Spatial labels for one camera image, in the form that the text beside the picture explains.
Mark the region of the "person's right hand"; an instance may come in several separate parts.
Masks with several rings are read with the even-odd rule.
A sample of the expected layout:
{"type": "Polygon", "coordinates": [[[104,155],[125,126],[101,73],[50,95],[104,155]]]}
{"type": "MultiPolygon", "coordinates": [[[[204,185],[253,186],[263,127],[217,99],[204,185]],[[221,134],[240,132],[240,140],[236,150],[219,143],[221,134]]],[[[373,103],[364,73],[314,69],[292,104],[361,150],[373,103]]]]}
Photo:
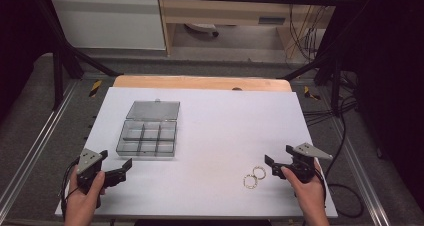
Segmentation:
{"type": "Polygon", "coordinates": [[[282,167],[281,171],[294,189],[299,206],[304,212],[325,209],[324,189],[318,176],[314,176],[308,183],[302,183],[287,167],[282,167]]]}

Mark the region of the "aluminium floor rail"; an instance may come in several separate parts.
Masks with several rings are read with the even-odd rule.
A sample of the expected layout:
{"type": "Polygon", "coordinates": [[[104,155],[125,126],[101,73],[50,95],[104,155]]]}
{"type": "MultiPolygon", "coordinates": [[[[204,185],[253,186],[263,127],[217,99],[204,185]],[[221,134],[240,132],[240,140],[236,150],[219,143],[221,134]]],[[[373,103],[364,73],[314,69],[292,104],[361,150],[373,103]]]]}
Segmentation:
{"type": "Polygon", "coordinates": [[[377,196],[376,191],[362,165],[353,144],[347,135],[347,128],[339,118],[333,118],[332,123],[338,134],[343,139],[344,155],[357,183],[364,204],[375,226],[390,226],[390,220],[377,196]]]}
{"type": "Polygon", "coordinates": [[[64,99],[59,104],[58,108],[53,110],[46,123],[43,125],[41,131],[37,135],[37,138],[31,145],[31,148],[27,152],[25,158],[20,164],[19,168],[13,175],[10,183],[8,184],[5,191],[0,196],[0,222],[4,221],[7,214],[9,213],[12,205],[18,197],[23,185],[25,184],[29,174],[31,173],[35,163],[40,157],[45,145],[49,141],[56,125],[61,119],[64,111],[66,110],[74,92],[78,86],[79,80],[72,80],[63,94],[64,99]]]}

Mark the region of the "white chair base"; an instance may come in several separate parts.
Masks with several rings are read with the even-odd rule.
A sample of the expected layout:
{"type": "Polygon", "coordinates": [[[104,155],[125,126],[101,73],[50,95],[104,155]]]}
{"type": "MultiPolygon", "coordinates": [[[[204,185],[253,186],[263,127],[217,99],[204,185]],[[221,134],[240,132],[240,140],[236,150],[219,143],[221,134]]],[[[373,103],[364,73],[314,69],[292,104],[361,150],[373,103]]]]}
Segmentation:
{"type": "Polygon", "coordinates": [[[219,32],[217,28],[213,24],[191,24],[187,23],[186,27],[203,33],[210,33],[213,37],[218,37],[219,32]]]}

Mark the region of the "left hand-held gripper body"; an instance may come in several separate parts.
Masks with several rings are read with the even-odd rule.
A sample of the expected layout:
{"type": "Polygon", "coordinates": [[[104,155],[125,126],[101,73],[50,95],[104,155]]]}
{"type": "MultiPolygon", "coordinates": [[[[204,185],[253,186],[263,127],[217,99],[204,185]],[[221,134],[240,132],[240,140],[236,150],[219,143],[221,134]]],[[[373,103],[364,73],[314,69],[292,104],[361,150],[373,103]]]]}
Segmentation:
{"type": "Polygon", "coordinates": [[[77,185],[85,194],[91,189],[103,161],[99,153],[87,148],[82,150],[77,165],[77,185]]]}

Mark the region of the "clear plastic compartment box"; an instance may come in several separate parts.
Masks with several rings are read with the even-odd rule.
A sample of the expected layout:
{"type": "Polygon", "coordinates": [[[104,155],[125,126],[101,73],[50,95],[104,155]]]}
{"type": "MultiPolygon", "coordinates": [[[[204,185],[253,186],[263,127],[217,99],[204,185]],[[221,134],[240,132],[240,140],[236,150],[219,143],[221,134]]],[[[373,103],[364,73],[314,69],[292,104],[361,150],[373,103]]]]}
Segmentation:
{"type": "Polygon", "coordinates": [[[117,154],[173,157],[179,109],[178,101],[134,101],[123,123],[117,154]]]}

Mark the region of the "black curtain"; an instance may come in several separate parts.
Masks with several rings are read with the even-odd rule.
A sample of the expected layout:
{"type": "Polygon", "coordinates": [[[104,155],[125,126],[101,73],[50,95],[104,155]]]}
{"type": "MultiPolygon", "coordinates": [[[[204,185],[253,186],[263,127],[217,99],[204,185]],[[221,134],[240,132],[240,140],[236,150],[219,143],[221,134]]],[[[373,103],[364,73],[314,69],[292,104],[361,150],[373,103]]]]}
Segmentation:
{"type": "Polygon", "coordinates": [[[362,109],[377,144],[424,211],[424,0],[355,0],[332,25],[355,18],[342,59],[359,79],[362,109]]]}
{"type": "Polygon", "coordinates": [[[0,122],[34,69],[52,51],[46,24],[34,0],[0,0],[0,122]]]}

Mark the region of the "white board table cover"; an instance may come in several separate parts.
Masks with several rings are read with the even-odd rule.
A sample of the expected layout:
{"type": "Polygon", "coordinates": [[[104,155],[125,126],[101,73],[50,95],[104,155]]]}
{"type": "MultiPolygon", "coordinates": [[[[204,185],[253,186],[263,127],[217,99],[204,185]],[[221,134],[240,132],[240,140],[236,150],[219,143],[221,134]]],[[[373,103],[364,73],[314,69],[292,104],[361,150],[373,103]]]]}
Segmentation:
{"type": "Polygon", "coordinates": [[[105,218],[277,219],[301,211],[290,184],[272,174],[254,189],[246,175],[268,155],[291,160],[286,145],[310,141],[293,92],[112,87],[86,142],[108,150],[103,167],[120,167],[116,146],[134,101],[178,101],[176,151],[171,159],[135,158],[125,182],[109,188],[96,210],[105,218]]]}

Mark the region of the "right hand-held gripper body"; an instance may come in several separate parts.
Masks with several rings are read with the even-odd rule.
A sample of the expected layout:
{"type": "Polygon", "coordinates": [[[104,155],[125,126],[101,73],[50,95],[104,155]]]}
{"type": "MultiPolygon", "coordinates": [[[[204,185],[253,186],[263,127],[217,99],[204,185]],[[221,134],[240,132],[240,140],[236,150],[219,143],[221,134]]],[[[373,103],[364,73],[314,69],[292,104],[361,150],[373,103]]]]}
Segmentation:
{"type": "Polygon", "coordinates": [[[309,143],[300,144],[294,148],[294,155],[292,156],[291,164],[276,163],[274,161],[273,176],[278,176],[280,179],[285,179],[281,168],[287,167],[290,169],[302,183],[308,183],[315,176],[315,159],[321,158],[332,160],[333,156],[328,154],[309,143]]]}

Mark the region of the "white cabinet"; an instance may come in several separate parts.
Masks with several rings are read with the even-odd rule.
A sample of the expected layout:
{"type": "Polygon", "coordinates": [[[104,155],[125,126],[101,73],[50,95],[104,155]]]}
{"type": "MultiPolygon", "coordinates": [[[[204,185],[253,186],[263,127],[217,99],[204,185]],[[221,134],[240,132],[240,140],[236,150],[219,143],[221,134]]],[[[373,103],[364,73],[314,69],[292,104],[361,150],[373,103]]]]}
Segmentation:
{"type": "Polygon", "coordinates": [[[158,0],[52,0],[77,48],[166,48],[158,0]]]}

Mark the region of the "person's left hand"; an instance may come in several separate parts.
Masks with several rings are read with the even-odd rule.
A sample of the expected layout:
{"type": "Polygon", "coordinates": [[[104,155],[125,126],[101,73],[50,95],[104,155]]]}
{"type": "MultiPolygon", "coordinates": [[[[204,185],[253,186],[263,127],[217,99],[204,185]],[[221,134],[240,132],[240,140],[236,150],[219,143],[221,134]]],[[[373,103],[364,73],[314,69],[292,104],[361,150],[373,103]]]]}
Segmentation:
{"type": "Polygon", "coordinates": [[[96,210],[97,198],[105,194],[105,189],[103,188],[104,181],[105,173],[99,171],[91,189],[85,194],[77,185],[77,172],[74,170],[70,177],[69,190],[71,194],[68,196],[66,217],[68,215],[90,215],[93,217],[96,210]]]}

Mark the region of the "yellow black floor tape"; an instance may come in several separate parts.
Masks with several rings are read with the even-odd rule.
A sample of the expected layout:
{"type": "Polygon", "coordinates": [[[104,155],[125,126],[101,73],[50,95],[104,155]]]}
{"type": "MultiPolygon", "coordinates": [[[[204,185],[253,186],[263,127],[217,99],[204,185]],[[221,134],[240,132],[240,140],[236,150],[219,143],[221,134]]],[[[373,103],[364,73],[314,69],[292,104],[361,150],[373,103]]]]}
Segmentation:
{"type": "Polygon", "coordinates": [[[321,96],[312,94],[309,87],[304,86],[304,97],[305,98],[312,98],[314,100],[321,100],[321,96]]]}
{"type": "Polygon", "coordinates": [[[98,89],[100,88],[101,84],[102,84],[102,80],[96,80],[94,82],[94,84],[93,84],[93,86],[92,86],[92,88],[89,92],[89,97],[92,98],[92,97],[96,96],[96,93],[97,93],[98,89]]]}

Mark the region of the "wooden table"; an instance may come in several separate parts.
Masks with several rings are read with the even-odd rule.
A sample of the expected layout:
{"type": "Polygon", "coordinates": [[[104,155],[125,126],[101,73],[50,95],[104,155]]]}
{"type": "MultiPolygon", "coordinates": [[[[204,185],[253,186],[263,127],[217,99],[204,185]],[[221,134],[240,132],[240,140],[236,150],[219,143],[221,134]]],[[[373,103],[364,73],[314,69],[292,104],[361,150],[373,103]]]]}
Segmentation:
{"type": "Polygon", "coordinates": [[[114,87],[291,92],[288,81],[263,78],[121,75],[114,87]]]}

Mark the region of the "light wooden desk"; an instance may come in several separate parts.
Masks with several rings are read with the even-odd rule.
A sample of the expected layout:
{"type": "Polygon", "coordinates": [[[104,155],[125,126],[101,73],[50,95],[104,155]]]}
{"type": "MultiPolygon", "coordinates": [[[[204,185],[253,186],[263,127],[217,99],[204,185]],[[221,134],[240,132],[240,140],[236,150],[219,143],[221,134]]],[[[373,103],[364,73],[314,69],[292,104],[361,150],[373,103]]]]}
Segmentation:
{"type": "Polygon", "coordinates": [[[273,26],[287,56],[300,53],[301,37],[311,28],[325,29],[333,6],[262,4],[223,1],[160,0],[163,23],[273,26]]]}

